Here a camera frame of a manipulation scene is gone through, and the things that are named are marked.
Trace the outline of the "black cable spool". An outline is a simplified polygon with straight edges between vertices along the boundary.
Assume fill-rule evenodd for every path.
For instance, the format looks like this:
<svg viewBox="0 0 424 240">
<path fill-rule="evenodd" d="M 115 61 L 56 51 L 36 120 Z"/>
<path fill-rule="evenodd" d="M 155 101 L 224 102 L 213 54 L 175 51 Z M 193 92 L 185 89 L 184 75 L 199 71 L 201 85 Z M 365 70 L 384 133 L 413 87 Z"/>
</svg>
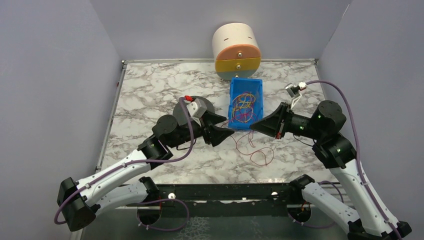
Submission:
<svg viewBox="0 0 424 240">
<path fill-rule="evenodd" d="M 199 119 L 201 113 L 205 113 L 205 110 L 208 110 L 211 113 L 215 113 L 214 105 L 205 97 L 194 95 L 192 96 L 195 103 L 185 102 L 184 105 L 187 108 L 188 115 L 190 117 L 194 116 Z M 184 114 L 183 108 L 179 103 L 177 103 L 173 109 L 172 115 L 176 118 L 180 126 L 185 125 L 188 121 Z"/>
</svg>

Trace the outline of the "blue plastic bin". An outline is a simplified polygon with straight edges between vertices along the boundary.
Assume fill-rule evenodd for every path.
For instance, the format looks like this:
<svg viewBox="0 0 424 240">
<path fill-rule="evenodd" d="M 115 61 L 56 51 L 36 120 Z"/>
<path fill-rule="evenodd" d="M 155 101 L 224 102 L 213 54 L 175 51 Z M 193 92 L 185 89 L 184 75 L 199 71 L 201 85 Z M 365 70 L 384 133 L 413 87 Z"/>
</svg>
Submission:
<svg viewBox="0 0 424 240">
<path fill-rule="evenodd" d="M 263 81 L 232 78 L 229 89 L 228 127 L 248 131 L 264 115 Z"/>
</svg>

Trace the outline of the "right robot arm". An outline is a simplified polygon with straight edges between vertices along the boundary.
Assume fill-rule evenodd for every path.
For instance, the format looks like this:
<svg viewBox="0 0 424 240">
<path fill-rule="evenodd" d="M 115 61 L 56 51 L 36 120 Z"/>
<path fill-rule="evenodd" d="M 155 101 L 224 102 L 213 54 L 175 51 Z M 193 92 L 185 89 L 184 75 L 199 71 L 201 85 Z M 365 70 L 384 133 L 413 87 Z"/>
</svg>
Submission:
<svg viewBox="0 0 424 240">
<path fill-rule="evenodd" d="M 312 150 L 324 167 L 336 177 L 351 205 L 327 193 L 308 175 L 291 181 L 299 199 L 328 215 L 350 240 L 400 240 L 411 233 L 411 226 L 398 220 L 384 205 L 357 160 L 357 151 L 340 129 L 346 122 L 334 101 L 319 103 L 311 117 L 295 114 L 281 103 L 269 116 L 251 124 L 256 132 L 276 139 L 292 133 L 314 140 Z"/>
</svg>

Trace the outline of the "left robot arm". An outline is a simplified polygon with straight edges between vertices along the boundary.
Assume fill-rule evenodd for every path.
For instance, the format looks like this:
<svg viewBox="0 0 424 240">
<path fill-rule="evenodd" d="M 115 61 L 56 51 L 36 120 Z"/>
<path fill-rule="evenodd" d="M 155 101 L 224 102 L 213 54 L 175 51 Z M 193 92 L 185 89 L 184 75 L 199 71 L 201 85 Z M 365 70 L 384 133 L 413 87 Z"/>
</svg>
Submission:
<svg viewBox="0 0 424 240">
<path fill-rule="evenodd" d="M 206 110 L 199 117 L 198 111 L 183 109 L 184 124 L 171 114 L 161 116 L 152 127 L 152 135 L 146 138 L 130 154 L 115 164 L 88 177 L 64 179 L 59 186 L 58 210 L 53 222 L 66 224 L 71 232 L 85 228 L 97 216 L 127 204 L 139 203 L 155 195 L 157 188 L 149 177 L 137 183 L 125 182 L 147 173 L 164 163 L 174 163 L 189 156 L 195 141 L 202 138 L 213 147 L 234 134 L 234 130 L 218 127 L 226 117 Z"/>
</svg>

